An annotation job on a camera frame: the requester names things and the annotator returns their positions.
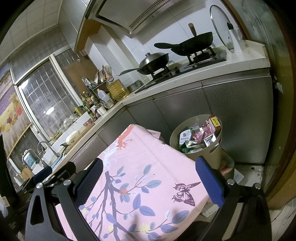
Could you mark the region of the pink floral tablecloth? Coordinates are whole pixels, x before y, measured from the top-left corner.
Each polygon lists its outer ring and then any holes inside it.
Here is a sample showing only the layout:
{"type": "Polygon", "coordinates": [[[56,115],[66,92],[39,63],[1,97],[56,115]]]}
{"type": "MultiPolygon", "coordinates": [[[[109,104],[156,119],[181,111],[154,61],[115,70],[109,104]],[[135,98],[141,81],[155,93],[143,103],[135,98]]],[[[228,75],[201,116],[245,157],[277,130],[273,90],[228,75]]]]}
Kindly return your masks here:
{"type": "Polygon", "coordinates": [[[195,162],[129,125],[99,155],[103,172],[79,211],[100,240],[176,240],[209,196],[195,162]]]}

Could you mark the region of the gas stove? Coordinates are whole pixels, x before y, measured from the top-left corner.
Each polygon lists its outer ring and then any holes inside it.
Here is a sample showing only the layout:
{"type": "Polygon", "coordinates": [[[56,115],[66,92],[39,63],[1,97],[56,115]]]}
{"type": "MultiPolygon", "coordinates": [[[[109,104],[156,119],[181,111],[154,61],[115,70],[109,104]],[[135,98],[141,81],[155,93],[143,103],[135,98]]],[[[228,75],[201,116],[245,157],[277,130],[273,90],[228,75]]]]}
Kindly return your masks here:
{"type": "Polygon", "coordinates": [[[226,61],[226,59],[227,59],[226,50],[214,52],[214,50],[211,47],[209,47],[207,51],[201,52],[200,54],[196,54],[193,58],[191,58],[191,61],[189,61],[188,63],[185,63],[180,67],[174,67],[172,69],[167,69],[159,72],[156,78],[154,78],[147,84],[142,85],[140,88],[138,88],[135,91],[135,93],[139,93],[152,86],[155,86],[159,83],[167,81],[176,76],[188,73],[190,71],[226,61]]]}

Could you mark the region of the black frying pan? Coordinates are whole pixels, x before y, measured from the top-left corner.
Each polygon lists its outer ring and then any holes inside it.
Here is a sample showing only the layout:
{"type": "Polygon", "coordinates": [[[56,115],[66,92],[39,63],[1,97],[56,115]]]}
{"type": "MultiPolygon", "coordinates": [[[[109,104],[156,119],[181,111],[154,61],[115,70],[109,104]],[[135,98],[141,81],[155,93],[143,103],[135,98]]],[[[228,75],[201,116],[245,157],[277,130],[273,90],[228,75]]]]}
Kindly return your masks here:
{"type": "Polygon", "coordinates": [[[206,32],[197,35],[195,27],[192,23],[188,24],[194,37],[181,42],[180,44],[170,44],[170,43],[155,43],[154,46],[158,49],[170,49],[175,54],[180,56],[190,56],[197,52],[203,52],[203,50],[211,47],[213,43],[213,33],[206,32]]]}

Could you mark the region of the glass pan lid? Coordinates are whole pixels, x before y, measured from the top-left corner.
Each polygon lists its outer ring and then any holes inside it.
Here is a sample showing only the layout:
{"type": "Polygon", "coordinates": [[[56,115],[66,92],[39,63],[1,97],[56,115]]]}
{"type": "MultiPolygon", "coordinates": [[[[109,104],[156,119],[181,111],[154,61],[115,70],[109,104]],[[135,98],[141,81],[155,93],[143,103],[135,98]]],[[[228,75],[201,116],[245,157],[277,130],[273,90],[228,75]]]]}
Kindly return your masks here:
{"type": "Polygon", "coordinates": [[[223,45],[230,51],[234,49],[234,44],[231,39],[230,30],[233,30],[233,25],[226,13],[217,5],[211,5],[210,17],[214,29],[220,38],[223,45]]]}

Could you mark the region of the chrome kitchen faucet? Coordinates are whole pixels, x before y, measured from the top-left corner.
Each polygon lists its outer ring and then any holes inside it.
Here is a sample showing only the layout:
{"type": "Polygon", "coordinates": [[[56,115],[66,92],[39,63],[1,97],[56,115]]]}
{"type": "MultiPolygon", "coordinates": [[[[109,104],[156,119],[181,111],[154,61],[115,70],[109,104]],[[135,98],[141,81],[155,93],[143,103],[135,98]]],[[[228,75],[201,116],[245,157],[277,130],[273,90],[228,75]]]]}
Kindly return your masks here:
{"type": "Polygon", "coordinates": [[[22,163],[28,166],[29,168],[32,168],[34,164],[39,164],[39,163],[41,163],[43,167],[47,167],[48,164],[39,155],[42,151],[44,152],[44,154],[49,151],[55,157],[59,157],[58,153],[55,152],[55,150],[51,147],[51,145],[48,142],[40,141],[37,144],[36,150],[33,150],[32,148],[28,148],[24,151],[22,155],[22,163]]]}

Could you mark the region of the range hood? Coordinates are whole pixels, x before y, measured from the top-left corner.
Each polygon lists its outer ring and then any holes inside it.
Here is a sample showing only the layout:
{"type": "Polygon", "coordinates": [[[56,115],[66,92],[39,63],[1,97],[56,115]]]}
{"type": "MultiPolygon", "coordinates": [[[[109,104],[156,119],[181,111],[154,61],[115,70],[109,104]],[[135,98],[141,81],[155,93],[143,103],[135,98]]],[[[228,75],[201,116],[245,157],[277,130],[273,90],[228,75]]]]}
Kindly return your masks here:
{"type": "Polygon", "coordinates": [[[100,22],[133,38],[141,29],[176,3],[178,1],[175,0],[90,1],[85,18],[100,22]]]}

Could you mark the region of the white plastic jug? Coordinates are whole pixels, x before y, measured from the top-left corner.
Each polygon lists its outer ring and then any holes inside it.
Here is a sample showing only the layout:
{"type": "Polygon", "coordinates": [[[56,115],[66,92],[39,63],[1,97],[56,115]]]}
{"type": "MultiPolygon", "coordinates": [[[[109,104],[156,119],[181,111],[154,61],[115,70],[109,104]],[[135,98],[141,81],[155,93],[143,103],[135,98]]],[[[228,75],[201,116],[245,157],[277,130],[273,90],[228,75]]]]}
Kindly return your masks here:
{"type": "Polygon", "coordinates": [[[97,90],[97,95],[103,101],[103,104],[107,109],[110,109],[114,106],[114,102],[111,99],[111,97],[108,94],[106,94],[103,90],[97,90]]]}

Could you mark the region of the red foil wrapper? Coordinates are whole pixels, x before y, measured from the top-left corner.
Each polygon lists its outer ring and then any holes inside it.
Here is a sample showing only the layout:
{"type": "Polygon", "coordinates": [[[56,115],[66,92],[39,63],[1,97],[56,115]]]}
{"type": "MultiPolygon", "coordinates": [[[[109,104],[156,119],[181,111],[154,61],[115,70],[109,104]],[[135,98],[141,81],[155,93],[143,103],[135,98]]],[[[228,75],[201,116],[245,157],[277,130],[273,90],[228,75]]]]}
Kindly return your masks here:
{"type": "Polygon", "coordinates": [[[205,121],[205,124],[201,126],[197,132],[193,135],[193,139],[196,140],[199,143],[203,142],[203,139],[210,136],[214,132],[211,130],[209,126],[209,122],[205,121]]]}

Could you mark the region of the beige trash bin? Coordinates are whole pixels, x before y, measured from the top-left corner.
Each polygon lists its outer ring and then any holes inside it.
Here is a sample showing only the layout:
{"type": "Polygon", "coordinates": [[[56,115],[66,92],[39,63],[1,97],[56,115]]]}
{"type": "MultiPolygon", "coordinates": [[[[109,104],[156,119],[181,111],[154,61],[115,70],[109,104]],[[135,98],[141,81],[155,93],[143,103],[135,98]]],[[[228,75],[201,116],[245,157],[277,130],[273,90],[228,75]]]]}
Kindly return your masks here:
{"type": "Polygon", "coordinates": [[[222,158],[222,122],[210,114],[189,118],[175,128],[170,146],[194,161],[202,156],[213,169],[218,169],[222,158]]]}

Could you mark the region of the green white wrapper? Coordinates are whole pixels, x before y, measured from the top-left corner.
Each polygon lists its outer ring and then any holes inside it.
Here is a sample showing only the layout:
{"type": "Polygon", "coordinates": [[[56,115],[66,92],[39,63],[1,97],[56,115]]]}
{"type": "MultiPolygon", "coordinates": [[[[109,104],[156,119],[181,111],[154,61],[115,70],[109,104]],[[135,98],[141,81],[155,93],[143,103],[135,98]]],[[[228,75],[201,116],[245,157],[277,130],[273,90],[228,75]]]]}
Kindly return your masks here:
{"type": "Polygon", "coordinates": [[[205,144],[203,142],[198,142],[196,140],[186,140],[179,142],[179,148],[184,154],[192,154],[199,152],[205,148],[205,144]]]}

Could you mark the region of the long yellow box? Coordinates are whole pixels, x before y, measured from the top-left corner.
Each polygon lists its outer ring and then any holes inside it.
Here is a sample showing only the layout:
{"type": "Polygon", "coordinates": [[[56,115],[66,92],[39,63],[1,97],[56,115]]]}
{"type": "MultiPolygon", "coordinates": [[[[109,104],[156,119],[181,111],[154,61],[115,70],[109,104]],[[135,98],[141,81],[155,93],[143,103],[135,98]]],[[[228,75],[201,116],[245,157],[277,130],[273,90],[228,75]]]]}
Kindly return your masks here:
{"type": "Polygon", "coordinates": [[[213,132],[217,132],[222,129],[222,125],[221,125],[220,121],[218,120],[217,116],[215,116],[215,115],[209,116],[208,122],[209,122],[209,126],[213,132]]]}

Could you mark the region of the white snack bag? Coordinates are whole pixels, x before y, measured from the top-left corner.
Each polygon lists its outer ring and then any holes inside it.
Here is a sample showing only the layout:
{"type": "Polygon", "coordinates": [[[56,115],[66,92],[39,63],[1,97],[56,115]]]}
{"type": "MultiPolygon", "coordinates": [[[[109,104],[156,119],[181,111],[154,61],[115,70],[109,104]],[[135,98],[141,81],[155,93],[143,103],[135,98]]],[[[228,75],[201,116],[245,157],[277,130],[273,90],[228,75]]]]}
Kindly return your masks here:
{"type": "Polygon", "coordinates": [[[191,136],[192,132],[190,129],[182,131],[179,136],[179,145],[183,145],[186,141],[190,141],[191,136]]]}

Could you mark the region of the large cooking oil bottle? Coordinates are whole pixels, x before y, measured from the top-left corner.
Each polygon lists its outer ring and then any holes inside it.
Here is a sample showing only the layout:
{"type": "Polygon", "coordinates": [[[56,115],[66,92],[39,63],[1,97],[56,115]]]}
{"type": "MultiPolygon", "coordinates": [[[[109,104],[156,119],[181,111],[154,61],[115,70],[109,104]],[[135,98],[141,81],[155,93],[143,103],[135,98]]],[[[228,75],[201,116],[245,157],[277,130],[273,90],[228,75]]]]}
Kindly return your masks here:
{"type": "Polygon", "coordinates": [[[110,75],[106,77],[106,87],[116,101],[121,101],[130,94],[119,79],[115,79],[110,75]]]}

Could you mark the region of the steel wok with lid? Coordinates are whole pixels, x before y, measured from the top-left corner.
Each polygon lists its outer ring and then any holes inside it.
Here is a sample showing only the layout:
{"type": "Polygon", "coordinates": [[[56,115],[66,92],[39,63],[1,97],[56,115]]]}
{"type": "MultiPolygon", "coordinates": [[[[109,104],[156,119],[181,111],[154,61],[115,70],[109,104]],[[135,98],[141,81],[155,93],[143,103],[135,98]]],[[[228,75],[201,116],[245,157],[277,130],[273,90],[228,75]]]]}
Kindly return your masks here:
{"type": "Polygon", "coordinates": [[[169,62],[169,54],[157,52],[154,54],[146,53],[144,60],[142,60],[138,68],[132,68],[124,70],[119,73],[119,76],[127,74],[132,71],[137,71],[143,75],[154,75],[154,73],[160,69],[166,69],[169,62]]]}

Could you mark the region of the white mug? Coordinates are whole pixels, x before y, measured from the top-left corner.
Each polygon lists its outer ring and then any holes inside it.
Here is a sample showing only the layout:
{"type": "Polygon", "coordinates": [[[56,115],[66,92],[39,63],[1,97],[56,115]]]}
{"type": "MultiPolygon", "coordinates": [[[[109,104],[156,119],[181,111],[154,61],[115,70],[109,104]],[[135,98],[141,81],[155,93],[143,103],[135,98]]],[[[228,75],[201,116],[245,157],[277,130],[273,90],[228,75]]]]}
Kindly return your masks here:
{"type": "Polygon", "coordinates": [[[103,116],[103,115],[105,115],[105,114],[107,113],[107,110],[105,109],[104,106],[97,107],[96,109],[97,109],[97,112],[98,112],[101,116],[103,116]]]}

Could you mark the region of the wooden cutting board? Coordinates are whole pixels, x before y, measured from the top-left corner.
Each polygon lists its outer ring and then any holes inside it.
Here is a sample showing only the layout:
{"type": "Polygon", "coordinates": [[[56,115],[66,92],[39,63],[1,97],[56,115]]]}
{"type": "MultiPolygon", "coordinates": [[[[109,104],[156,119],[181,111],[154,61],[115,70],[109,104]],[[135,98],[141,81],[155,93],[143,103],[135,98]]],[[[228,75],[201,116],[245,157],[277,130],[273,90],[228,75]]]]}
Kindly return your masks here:
{"type": "Polygon", "coordinates": [[[23,170],[21,171],[21,176],[26,181],[29,178],[32,178],[34,174],[32,173],[31,169],[28,166],[24,166],[23,170]]]}

